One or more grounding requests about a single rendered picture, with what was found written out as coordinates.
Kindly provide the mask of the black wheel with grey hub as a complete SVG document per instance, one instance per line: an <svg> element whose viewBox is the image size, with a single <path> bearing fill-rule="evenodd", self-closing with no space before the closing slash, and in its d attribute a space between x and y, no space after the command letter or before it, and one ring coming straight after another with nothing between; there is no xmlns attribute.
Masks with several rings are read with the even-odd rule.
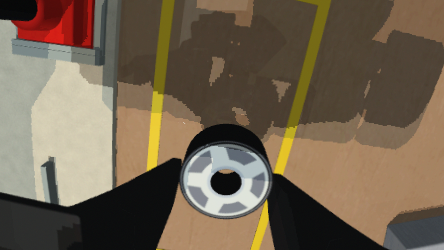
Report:
<svg viewBox="0 0 444 250"><path fill-rule="evenodd" d="M232 170L223 174L220 170ZM261 207L273 185L261 140L234 124L218 124L190 142L180 172L183 196L198 212L217 219L244 217Z"/></svg>

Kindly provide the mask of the grey rectangular block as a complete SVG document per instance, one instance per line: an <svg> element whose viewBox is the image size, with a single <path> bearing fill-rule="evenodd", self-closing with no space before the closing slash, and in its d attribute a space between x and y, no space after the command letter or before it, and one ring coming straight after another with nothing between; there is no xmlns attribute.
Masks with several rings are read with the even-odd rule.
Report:
<svg viewBox="0 0 444 250"><path fill-rule="evenodd" d="M383 247L389 250L444 250L444 215L389 224Z"/></svg>

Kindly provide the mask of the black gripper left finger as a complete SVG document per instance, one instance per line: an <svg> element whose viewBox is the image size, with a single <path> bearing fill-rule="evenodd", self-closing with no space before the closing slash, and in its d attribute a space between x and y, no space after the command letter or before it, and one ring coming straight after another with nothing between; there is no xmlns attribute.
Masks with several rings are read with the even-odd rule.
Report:
<svg viewBox="0 0 444 250"><path fill-rule="evenodd" d="M0 192L0 250L156 250L182 160L73 206Z"/></svg>

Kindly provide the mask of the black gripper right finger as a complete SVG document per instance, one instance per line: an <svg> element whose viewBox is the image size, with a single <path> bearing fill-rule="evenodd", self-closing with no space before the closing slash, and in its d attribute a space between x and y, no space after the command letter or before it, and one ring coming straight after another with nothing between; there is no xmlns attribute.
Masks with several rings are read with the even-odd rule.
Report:
<svg viewBox="0 0 444 250"><path fill-rule="evenodd" d="M279 173L267 198L275 250L389 250L336 217Z"/></svg>

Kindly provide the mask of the yellow tape outline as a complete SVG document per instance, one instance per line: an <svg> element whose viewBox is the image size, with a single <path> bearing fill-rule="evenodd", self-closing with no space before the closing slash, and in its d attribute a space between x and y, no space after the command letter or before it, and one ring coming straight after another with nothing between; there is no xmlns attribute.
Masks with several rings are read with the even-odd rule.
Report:
<svg viewBox="0 0 444 250"><path fill-rule="evenodd" d="M286 125L285 133L279 150L273 173L283 175L290 153L292 142L298 126L300 115L306 99L307 89L313 73L315 60L320 48L320 41L324 32L331 0L296 0L318 5L312 32L307 46L307 53L300 73L300 80L295 93L294 101ZM160 132L166 82L168 51L170 42L171 23L174 14L175 0L163 0L161 7L159 41L156 53L149 148L147 171L156 167L158 163ZM269 221L267 200L264 203L260 220L250 250L259 250Z"/></svg>

